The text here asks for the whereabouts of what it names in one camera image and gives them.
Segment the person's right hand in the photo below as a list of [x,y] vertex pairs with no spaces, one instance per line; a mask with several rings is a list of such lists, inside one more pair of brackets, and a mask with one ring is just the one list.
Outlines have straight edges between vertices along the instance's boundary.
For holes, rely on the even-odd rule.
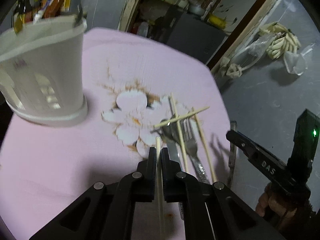
[[271,183],[266,185],[264,193],[259,197],[255,211],[260,217],[264,217],[268,207],[277,215],[285,216],[285,218],[293,217],[297,211],[297,209],[290,209],[287,204],[276,200],[276,195],[271,190]]

